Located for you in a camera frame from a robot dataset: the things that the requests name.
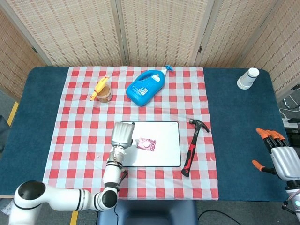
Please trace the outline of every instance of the yellow tape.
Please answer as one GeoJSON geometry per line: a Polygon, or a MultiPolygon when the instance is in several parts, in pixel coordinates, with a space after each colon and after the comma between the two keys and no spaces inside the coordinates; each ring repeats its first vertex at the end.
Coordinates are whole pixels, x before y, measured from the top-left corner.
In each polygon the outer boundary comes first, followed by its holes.
{"type": "Polygon", "coordinates": [[[12,122],[13,122],[13,119],[15,117],[15,112],[17,111],[18,109],[18,106],[19,106],[19,103],[15,102],[14,103],[14,106],[13,106],[13,109],[11,110],[10,112],[10,115],[9,115],[9,118],[7,120],[7,123],[11,126],[12,122]]]}
{"type": "Polygon", "coordinates": [[[72,212],[71,222],[70,225],[76,225],[77,223],[77,217],[78,217],[78,211],[72,212]]]}

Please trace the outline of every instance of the white board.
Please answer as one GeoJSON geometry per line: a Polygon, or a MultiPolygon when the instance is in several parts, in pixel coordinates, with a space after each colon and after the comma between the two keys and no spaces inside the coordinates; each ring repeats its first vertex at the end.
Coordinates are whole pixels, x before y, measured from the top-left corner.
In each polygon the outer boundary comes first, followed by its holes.
{"type": "Polygon", "coordinates": [[[178,122],[135,122],[132,139],[123,166],[181,166],[178,122]],[[139,138],[155,140],[154,150],[137,148],[139,138]]]}

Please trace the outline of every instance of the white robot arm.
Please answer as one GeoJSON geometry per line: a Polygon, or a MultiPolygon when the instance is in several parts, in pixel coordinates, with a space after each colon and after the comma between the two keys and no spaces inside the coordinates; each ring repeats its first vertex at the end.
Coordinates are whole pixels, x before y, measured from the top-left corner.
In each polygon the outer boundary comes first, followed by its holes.
{"type": "Polygon", "coordinates": [[[56,188],[39,181],[27,181],[15,191],[9,225],[33,225],[42,203],[49,203],[57,211],[104,211],[113,208],[118,201],[120,183],[127,175],[125,171],[120,178],[124,149],[132,144],[133,130],[134,123],[115,123],[111,138],[113,148],[106,162],[103,176],[105,188],[102,193],[92,195],[87,190],[56,188]]]}
{"type": "Polygon", "coordinates": [[[300,156],[280,133],[260,128],[256,131],[267,146],[274,168],[265,167],[256,160],[252,163],[260,171],[277,175],[286,182],[285,191],[289,197],[283,202],[281,208],[295,214],[300,222],[300,156]],[[294,210],[287,208],[289,201],[294,210]]]}

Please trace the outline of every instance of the yellow toy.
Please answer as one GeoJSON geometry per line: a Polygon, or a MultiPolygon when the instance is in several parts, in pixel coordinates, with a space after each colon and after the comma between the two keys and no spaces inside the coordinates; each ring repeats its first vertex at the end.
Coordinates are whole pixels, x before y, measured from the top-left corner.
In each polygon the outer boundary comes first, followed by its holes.
{"type": "Polygon", "coordinates": [[[97,96],[97,94],[102,91],[108,78],[109,78],[108,76],[101,78],[101,80],[95,86],[93,94],[90,96],[90,101],[93,101],[97,96]]]}

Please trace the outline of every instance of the red checkered tablecloth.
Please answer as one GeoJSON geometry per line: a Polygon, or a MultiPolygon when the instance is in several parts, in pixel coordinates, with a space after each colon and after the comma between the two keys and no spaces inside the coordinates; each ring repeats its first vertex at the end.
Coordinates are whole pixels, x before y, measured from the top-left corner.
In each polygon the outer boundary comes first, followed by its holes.
{"type": "MultiPolygon", "coordinates": [[[[102,177],[117,121],[178,121],[181,164],[184,165],[195,127],[190,118],[210,129],[203,68],[176,67],[164,88],[145,106],[136,106],[126,88],[142,72],[161,67],[70,67],[62,91],[43,182],[59,188],[103,190],[102,177]],[[89,101],[100,77],[109,76],[109,103],[89,101]]],[[[190,177],[182,167],[130,167],[120,199],[218,199],[216,159],[211,133],[201,129],[190,177]]]]}

